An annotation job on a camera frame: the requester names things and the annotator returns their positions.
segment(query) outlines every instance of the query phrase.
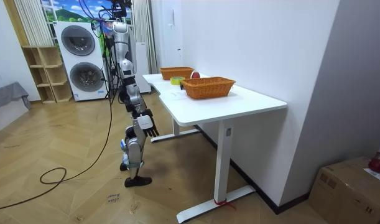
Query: white table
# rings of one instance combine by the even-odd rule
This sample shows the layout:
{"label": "white table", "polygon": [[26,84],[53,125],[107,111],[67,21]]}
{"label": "white table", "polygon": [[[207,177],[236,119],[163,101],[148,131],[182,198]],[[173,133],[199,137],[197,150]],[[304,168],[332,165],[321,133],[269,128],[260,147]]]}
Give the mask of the white table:
{"label": "white table", "polygon": [[191,126],[219,121],[214,199],[180,212],[177,214],[177,221],[182,223],[219,207],[220,205],[217,205],[215,201],[230,202],[254,192],[255,190],[247,185],[226,193],[231,140],[234,133],[233,118],[286,108],[287,103],[237,85],[232,87],[227,97],[193,100],[187,96],[185,90],[180,90],[179,86],[171,85],[170,81],[163,80],[161,74],[143,76],[159,92],[159,100],[173,117],[173,134],[152,138],[152,142],[198,132],[196,129],[179,132],[179,125]]}

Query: shelf cubby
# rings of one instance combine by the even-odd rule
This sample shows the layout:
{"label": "shelf cubby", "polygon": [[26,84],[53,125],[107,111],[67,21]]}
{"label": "shelf cubby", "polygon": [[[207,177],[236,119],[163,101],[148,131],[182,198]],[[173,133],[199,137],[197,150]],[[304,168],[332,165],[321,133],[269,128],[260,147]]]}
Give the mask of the shelf cubby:
{"label": "shelf cubby", "polygon": [[72,98],[65,67],[55,46],[22,46],[43,103],[67,102]]}

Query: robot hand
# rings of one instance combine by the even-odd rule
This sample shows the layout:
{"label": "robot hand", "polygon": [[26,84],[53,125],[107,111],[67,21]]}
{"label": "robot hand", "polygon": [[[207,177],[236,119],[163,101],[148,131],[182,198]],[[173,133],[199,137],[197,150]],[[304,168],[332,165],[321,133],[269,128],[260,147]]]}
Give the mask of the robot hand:
{"label": "robot hand", "polygon": [[144,134],[147,136],[156,137],[159,135],[157,126],[155,125],[154,119],[152,118],[152,112],[150,109],[146,109],[140,117],[137,118],[140,128],[143,130]]}

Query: humanoid robot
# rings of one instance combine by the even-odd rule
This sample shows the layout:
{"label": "humanoid robot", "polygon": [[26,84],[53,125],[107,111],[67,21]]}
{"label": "humanoid robot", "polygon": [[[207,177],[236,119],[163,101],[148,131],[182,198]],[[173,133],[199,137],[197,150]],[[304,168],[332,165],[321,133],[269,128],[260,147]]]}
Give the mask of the humanoid robot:
{"label": "humanoid robot", "polygon": [[136,41],[132,29],[126,23],[126,7],[131,7],[130,0],[110,0],[113,6],[122,10],[111,10],[113,19],[104,22],[110,29],[110,52],[112,53],[112,71],[117,72],[121,79],[119,99],[125,104],[127,112],[131,113],[133,125],[126,128],[126,137],[121,142],[121,148],[128,157],[127,164],[122,163],[122,171],[129,170],[130,177],[125,180],[125,187],[150,184],[150,177],[138,176],[140,167],[144,164],[142,154],[144,143],[148,136],[158,136],[158,130],[152,119],[152,112],[147,109],[140,89],[136,85]]}

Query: wicker basket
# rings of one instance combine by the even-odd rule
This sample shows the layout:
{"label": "wicker basket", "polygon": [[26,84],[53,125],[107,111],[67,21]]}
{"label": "wicker basket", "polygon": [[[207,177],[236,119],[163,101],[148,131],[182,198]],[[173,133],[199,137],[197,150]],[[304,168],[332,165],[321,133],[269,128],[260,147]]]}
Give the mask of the wicker basket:
{"label": "wicker basket", "polygon": [[172,77],[184,77],[191,78],[192,71],[194,68],[190,67],[173,67],[173,68],[160,68],[162,72],[162,77],[164,80],[170,80]]}
{"label": "wicker basket", "polygon": [[221,77],[182,80],[187,95],[196,100],[227,96],[234,83],[234,80]]}

